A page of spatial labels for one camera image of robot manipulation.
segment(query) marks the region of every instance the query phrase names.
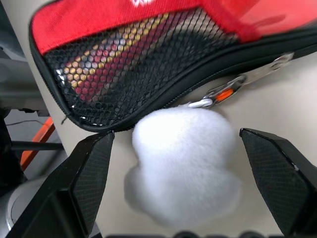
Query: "table surface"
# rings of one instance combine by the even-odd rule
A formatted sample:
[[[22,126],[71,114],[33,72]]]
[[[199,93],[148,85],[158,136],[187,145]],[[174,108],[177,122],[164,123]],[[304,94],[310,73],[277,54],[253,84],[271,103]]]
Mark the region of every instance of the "table surface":
[[[1,0],[24,50],[35,80],[54,120],[68,154],[78,141],[91,135],[70,122],[62,125],[64,114],[46,88],[32,59],[28,24],[35,10],[48,0]],[[317,54],[294,60],[291,66],[259,80],[215,110],[229,119],[238,136],[242,127],[272,132],[290,140],[313,164],[317,164]],[[212,82],[186,96],[183,102],[199,99],[214,87]],[[131,145],[131,132],[116,134],[103,201],[97,216],[102,234],[163,234],[176,231],[163,228],[147,216],[131,210],[124,202],[123,179],[137,163]],[[243,198],[238,209],[204,227],[194,229],[200,235],[236,236],[244,230],[264,234],[280,233],[254,183],[251,168],[240,139],[231,169],[244,183]]]

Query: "fluffy white pom-pom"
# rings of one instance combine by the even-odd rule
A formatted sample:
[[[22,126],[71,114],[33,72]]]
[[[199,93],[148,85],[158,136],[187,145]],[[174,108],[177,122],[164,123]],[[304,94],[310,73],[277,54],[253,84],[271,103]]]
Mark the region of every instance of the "fluffy white pom-pom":
[[[230,124],[205,109],[149,114],[133,131],[138,166],[125,178],[125,199],[162,225],[188,229],[233,211],[240,180],[226,168],[235,145]]]

